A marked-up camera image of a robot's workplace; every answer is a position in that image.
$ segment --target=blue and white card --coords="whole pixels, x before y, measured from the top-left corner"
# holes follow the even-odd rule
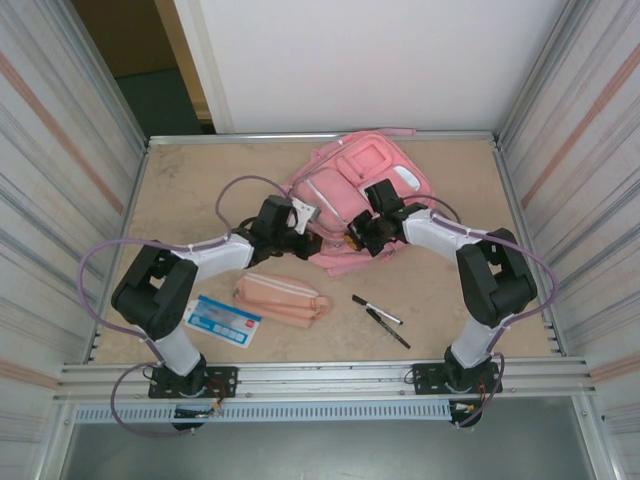
[[[200,295],[184,312],[188,327],[208,333],[225,342],[247,348],[260,326],[261,318]]]

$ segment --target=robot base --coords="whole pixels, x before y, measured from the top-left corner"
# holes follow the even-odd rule
[[[482,384],[485,392],[489,394],[498,381],[498,366],[491,361],[467,369],[464,377],[453,375],[452,365],[448,362],[417,363],[411,367],[411,370],[416,395],[451,393],[478,395],[482,393]],[[500,392],[502,392],[502,385],[498,386],[497,393]]]
[[[166,367],[154,368],[150,383],[149,398],[232,398],[236,396],[238,368],[198,365],[186,377]]]

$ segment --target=pen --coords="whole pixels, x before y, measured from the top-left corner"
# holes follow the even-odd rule
[[[371,315],[371,317],[380,324],[380,326],[382,326],[382,328],[384,328],[387,332],[389,332],[391,335],[393,335],[393,338],[395,338],[396,340],[398,340],[402,345],[404,345],[407,348],[411,348],[411,345],[409,345],[404,338],[402,338],[400,335],[398,335],[396,332],[394,332],[391,327],[389,325],[387,325],[386,323],[384,323],[384,320],[382,320],[382,318],[380,317],[380,315],[378,315],[374,310],[367,308],[367,313],[369,315]]]
[[[364,298],[360,298],[357,295],[351,295],[351,300],[353,300],[356,303],[359,303],[360,305],[370,308],[371,310],[373,310],[374,312],[379,313],[380,315],[384,315],[385,317],[387,317],[389,320],[396,322],[398,325],[402,325],[404,322],[402,320],[400,320],[399,318],[394,317],[393,315],[385,312],[384,310],[382,310],[381,308],[376,307],[375,305],[371,305],[369,302],[367,302]]]

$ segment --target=pink pencil case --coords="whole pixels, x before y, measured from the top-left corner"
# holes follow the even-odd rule
[[[283,275],[247,273],[236,283],[233,299],[236,308],[302,328],[331,310],[328,297]]]

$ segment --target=pink pouch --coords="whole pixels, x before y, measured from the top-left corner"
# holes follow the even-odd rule
[[[285,186],[291,195],[320,207],[309,230],[325,239],[322,251],[309,260],[338,275],[365,266],[372,260],[367,252],[345,246],[347,225],[370,205],[364,189],[389,179],[399,196],[427,194],[433,190],[427,178],[407,155],[383,135],[415,135],[411,129],[362,131],[327,144],[312,152],[311,160]],[[409,200],[407,203],[425,200]],[[402,244],[387,245],[380,258],[389,258]]]
[[[291,277],[247,273],[235,284],[234,305],[255,315],[309,328],[331,310],[331,300]]]

